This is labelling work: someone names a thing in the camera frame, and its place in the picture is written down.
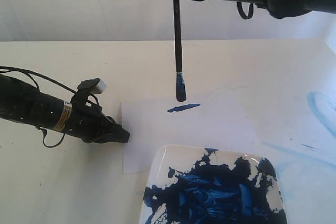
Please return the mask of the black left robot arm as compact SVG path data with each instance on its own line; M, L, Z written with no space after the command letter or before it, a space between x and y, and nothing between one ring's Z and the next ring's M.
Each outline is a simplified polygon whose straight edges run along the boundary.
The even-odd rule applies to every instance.
M19 79L1 75L1 118L32 125L42 132L53 130L85 143L126 143L130 133L102 112L88 98L106 86L99 78L82 81L70 102L42 93Z

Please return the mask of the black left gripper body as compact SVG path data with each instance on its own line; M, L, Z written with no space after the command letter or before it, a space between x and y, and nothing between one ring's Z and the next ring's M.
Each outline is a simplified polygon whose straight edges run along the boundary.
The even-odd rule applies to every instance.
M43 127L82 139L84 142L103 142L110 133L110 120L96 103L86 105L91 94L78 91L70 102L39 93L31 109L31 120Z

